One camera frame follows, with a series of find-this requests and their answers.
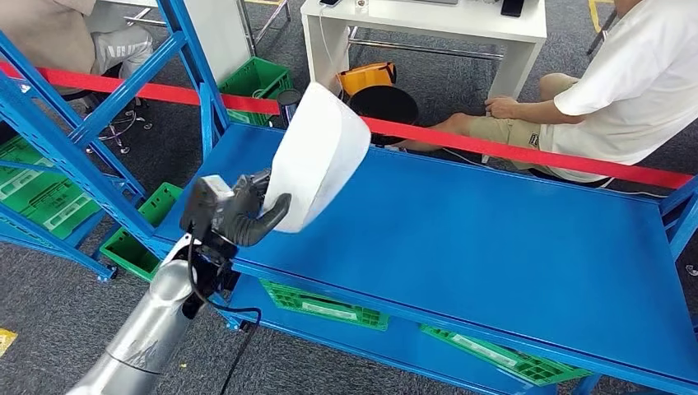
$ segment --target orange object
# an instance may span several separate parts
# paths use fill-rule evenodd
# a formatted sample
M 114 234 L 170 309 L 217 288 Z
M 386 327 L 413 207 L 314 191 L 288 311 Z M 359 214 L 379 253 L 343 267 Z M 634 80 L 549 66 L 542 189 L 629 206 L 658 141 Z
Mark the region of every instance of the orange object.
M 339 73 L 342 88 L 348 95 L 369 86 L 393 86 L 398 70 L 392 62 L 372 63 Z

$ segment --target floor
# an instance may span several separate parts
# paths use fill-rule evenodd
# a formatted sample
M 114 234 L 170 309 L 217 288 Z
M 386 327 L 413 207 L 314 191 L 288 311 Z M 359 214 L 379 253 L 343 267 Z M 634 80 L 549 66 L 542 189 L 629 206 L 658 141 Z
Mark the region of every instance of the floor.
M 288 66 L 299 89 L 309 81 L 300 24 L 301 3 L 302 0 L 291 0 L 293 21 L 286 26 L 278 21 L 275 25 L 280 30 L 269 32 L 260 44 L 260 56 Z M 610 12 L 609 7 L 599 5 L 602 19 Z M 269 7 L 250 8 L 255 26 L 261 26 L 263 16 L 271 13 Z M 594 32 L 586 1 L 548 1 L 547 11 L 549 38 L 523 89 L 524 101 L 537 99 L 537 79 L 545 73 L 579 76 L 589 63 L 584 53 Z M 161 40 L 162 30 L 155 33 Z M 455 41 L 380 31 L 363 30 L 360 35 L 411 44 L 477 48 Z M 382 49 L 351 50 L 353 65 L 385 60 L 397 64 L 398 86 L 420 105 L 420 124 L 437 123 L 454 111 L 484 112 L 482 102 L 495 71 L 491 63 Z M 168 65 L 156 81 L 188 86 L 186 73 L 177 61 Z M 153 102 L 150 117 L 155 127 L 127 137 L 132 150 L 123 156 L 123 162 L 150 192 L 163 181 L 185 185 L 201 160 L 198 109 Z M 692 125 L 642 165 L 697 173 L 696 135 L 698 125 Z M 448 153 L 437 155 L 457 160 Z M 622 182 L 614 182 L 612 188 L 665 192 Z M 109 225 L 105 222 L 86 247 L 99 245 Z M 692 313 L 698 312 L 698 282 L 686 274 L 684 267 L 694 263 L 697 254 L 698 242 L 694 240 L 677 264 Z M 0 256 L 0 328 L 19 333 L 0 358 L 0 393 L 65 393 L 101 354 L 147 286 L 127 273 L 109 283 L 99 283 L 91 272 L 75 263 L 12 245 L 0 244 Z M 217 393 L 241 339 L 239 333 L 226 328 L 218 315 L 204 311 L 188 332 L 156 393 Z M 228 393 L 238 394 L 469 393 L 266 329 L 258 331 L 252 340 L 230 386 Z M 561 393 L 569 393 L 571 388 L 571 384 L 561 386 Z M 603 378 L 595 392 L 612 394 L 634 389 L 637 387 L 633 384 Z

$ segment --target khaki shorts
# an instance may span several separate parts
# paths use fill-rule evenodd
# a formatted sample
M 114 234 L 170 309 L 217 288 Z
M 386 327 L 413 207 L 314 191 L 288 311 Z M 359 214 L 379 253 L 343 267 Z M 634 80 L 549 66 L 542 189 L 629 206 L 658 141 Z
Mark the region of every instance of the khaki shorts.
M 570 89 L 577 81 L 577 78 L 565 74 L 551 74 L 552 93 L 558 95 Z M 541 125 L 522 121 L 521 119 L 497 119 L 492 117 L 480 117 L 470 123 L 470 136 L 488 140 L 491 142 L 502 142 L 510 146 L 521 146 L 523 148 L 540 149 L 539 141 Z M 534 165 L 532 163 L 522 163 L 512 161 L 521 170 L 537 169 L 548 174 L 553 174 L 547 167 Z

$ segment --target white table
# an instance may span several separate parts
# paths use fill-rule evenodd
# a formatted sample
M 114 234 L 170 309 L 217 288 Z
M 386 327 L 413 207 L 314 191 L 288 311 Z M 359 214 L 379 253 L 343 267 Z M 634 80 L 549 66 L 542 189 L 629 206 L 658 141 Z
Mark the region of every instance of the white table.
M 526 0 L 521 17 L 500 14 L 501 2 L 460 0 L 457 5 L 410 0 L 369 0 L 368 12 L 358 12 L 354 0 L 341 0 L 322 10 L 318 0 L 306 0 L 300 12 L 311 81 L 339 91 L 336 72 L 349 68 L 349 26 L 430 35 L 506 47 L 490 96 L 518 97 L 547 38 L 545 0 Z
M 157 8 L 156 0 L 100 0 L 140 8 Z M 236 0 L 185 0 L 203 53 L 216 82 L 222 82 L 250 56 Z

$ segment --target man's hand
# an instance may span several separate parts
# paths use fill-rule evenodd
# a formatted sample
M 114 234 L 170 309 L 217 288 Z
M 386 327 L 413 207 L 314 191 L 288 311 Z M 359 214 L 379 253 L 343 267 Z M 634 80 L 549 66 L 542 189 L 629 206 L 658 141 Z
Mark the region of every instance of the man's hand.
M 519 102 L 508 96 L 495 96 L 485 101 L 487 112 L 499 119 L 518 119 L 516 109 Z

